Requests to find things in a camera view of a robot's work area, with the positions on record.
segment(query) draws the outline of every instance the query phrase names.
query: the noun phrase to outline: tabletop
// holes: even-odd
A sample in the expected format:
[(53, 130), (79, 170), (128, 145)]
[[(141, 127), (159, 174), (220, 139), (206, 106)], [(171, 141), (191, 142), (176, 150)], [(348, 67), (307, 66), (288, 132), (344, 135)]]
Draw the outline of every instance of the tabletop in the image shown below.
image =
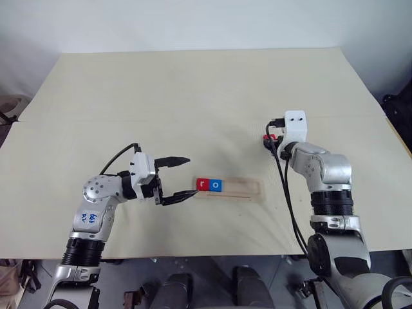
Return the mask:
[[(164, 191), (199, 175), (247, 177), (259, 201), (191, 198), (117, 207), (104, 258), (297, 254), (266, 123), (303, 109), (307, 140), (346, 155), (369, 250), (412, 247), (412, 160), (340, 49), (63, 54), (0, 148), (0, 253), (60, 258), (82, 187), (125, 145), (191, 162), (161, 169)], [(108, 171), (128, 168), (124, 154)], [(290, 173), (297, 222), (310, 194)]]

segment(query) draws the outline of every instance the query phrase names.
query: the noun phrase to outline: floor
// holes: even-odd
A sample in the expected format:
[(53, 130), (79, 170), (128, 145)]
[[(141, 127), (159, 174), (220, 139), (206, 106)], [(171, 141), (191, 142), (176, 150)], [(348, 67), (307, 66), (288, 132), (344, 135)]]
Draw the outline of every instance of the floor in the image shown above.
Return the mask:
[[(399, 251), (372, 252), (372, 271), (387, 276), (405, 274), (406, 266)], [(51, 285), (57, 260), (39, 261), (38, 276), (42, 288), (34, 294), (25, 293), (19, 309), (42, 308)], [(236, 266), (253, 267), (268, 287), (277, 309), (315, 308), (313, 297), (298, 299), (287, 289), (288, 283), (315, 278), (307, 260), (294, 261), (290, 256), (218, 256), (161, 257), (158, 259), (127, 259), (120, 265), (103, 263), (96, 287), (100, 289), (100, 309), (123, 308), (123, 293), (139, 289), (144, 283), (160, 284), (173, 273), (188, 272), (194, 278), (191, 308), (233, 305), (232, 270)], [(343, 308), (337, 296), (324, 287), (329, 308)]]

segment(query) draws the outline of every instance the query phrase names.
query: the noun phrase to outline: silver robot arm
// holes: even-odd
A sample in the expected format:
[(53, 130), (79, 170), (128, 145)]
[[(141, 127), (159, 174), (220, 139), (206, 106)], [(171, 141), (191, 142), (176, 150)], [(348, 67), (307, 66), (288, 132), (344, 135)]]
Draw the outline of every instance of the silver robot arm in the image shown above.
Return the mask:
[(315, 234), (308, 240), (307, 251), (313, 272), (329, 284), (345, 308), (382, 308), (382, 298), (386, 302), (389, 298), (393, 308), (411, 304), (410, 291), (399, 286), (391, 295), (384, 295), (391, 278), (370, 272), (360, 219), (353, 214), (348, 159), (305, 142), (303, 111), (287, 111), (284, 118), (271, 124), (283, 130), (277, 139), (279, 157), (305, 177), (311, 194), (314, 215), (310, 225)]
[(188, 190), (163, 197), (158, 177), (160, 167), (174, 167), (189, 161), (182, 157), (153, 160), (136, 146), (128, 171), (117, 175), (101, 173), (84, 184), (84, 199), (75, 214), (66, 252), (55, 270), (45, 308), (98, 308), (100, 291), (91, 284), (98, 281), (101, 253), (109, 239), (117, 205), (152, 197), (156, 204), (170, 205), (195, 195), (196, 190)]

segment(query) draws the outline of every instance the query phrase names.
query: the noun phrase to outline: red block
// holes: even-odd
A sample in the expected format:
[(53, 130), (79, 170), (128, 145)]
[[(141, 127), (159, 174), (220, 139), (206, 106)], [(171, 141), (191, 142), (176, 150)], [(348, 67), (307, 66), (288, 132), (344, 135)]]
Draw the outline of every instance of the red block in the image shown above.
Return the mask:
[(207, 178), (196, 179), (196, 189), (199, 191), (209, 191), (209, 181)]

